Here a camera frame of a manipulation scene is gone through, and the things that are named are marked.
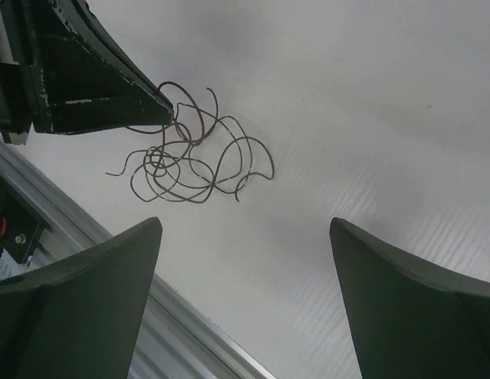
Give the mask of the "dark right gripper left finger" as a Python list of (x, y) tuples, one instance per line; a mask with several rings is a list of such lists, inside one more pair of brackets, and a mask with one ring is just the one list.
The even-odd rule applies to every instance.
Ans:
[(149, 218), (0, 282), (0, 378), (127, 377), (160, 250)]

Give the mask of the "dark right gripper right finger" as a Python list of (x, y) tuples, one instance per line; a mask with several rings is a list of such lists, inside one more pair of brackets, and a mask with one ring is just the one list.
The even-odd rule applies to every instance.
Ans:
[(364, 378), (490, 378), (490, 283), (341, 218), (330, 241)]

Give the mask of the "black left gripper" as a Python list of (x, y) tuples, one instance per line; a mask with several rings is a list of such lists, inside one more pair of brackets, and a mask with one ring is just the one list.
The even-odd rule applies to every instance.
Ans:
[[(86, 1), (31, 1), (36, 132), (83, 134), (166, 125), (173, 106), (107, 33)], [(25, 145), (32, 118), (0, 9), (0, 134)]]

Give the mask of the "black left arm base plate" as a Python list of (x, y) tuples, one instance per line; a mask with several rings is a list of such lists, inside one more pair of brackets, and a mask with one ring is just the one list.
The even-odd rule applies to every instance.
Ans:
[(18, 264), (26, 264), (47, 224), (0, 175), (0, 259), (8, 253)]

